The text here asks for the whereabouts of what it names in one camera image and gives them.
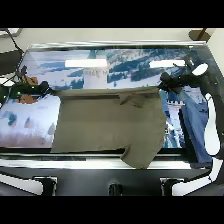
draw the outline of olive green fabric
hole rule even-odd
[[[61,97],[51,152],[125,147],[121,157],[125,163],[147,168],[164,140],[165,116],[158,91],[152,87],[145,92],[117,90],[115,98]]]

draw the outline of black base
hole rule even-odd
[[[201,30],[191,30],[188,35],[191,38],[191,40],[196,41],[198,36],[200,35],[200,33],[201,33]],[[210,39],[210,37],[211,36],[208,33],[205,32],[202,35],[202,37],[200,38],[199,41],[206,41],[207,42]]]

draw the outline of gray floor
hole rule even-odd
[[[192,28],[23,28],[18,45],[91,40],[190,40]],[[13,50],[10,38],[0,38],[0,52]]]

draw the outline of blue cloth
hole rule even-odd
[[[198,162],[212,162],[212,157],[206,152],[204,142],[204,131],[208,122],[207,103],[197,104],[183,91],[181,92],[181,97],[185,103],[182,106],[184,123],[194,146]]]

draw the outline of folded cloth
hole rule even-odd
[[[199,163],[212,162],[212,157],[207,153],[204,142],[204,131],[208,122],[208,106],[206,102],[196,103],[184,91],[181,97],[185,103],[182,106],[184,124],[195,149]]]
[[[148,89],[149,93],[135,92],[136,96],[133,92],[129,96],[121,91],[114,97],[95,99],[61,97],[51,152],[124,147],[126,151],[121,159],[125,163],[134,168],[147,168],[162,147],[166,120],[158,88]]]

